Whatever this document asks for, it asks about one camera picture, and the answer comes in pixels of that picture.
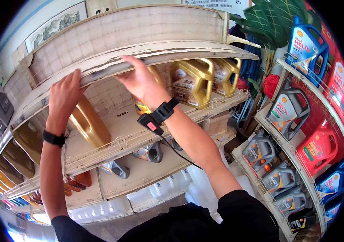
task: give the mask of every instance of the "black shirt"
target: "black shirt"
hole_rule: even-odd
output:
[[[171,207],[169,212],[132,228],[118,242],[124,241],[279,241],[279,229],[269,210],[244,190],[229,192],[219,199],[221,224],[215,222],[207,208],[188,203]],[[101,242],[67,216],[52,219],[60,242]]]

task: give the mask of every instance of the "red oil bottle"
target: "red oil bottle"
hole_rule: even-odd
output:
[[[338,141],[335,132],[327,127],[327,119],[323,118],[296,150],[311,176],[330,163],[338,152]]]
[[[344,124],[344,62],[339,51],[335,52],[324,96],[330,101],[332,107]]]

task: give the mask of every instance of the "cardboard box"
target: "cardboard box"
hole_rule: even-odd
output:
[[[206,119],[203,121],[203,130],[210,136],[222,132],[227,128],[229,117],[230,112],[224,111],[212,118]]]

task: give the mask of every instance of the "landscape painting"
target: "landscape painting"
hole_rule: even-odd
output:
[[[49,37],[68,26],[87,18],[86,3],[81,2],[58,13],[25,39],[27,51],[30,53]]]

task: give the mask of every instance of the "red flower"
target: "red flower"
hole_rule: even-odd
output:
[[[279,80],[279,75],[270,74],[269,76],[265,77],[265,82],[263,83],[263,92],[268,96],[268,98],[271,99],[273,97]]]

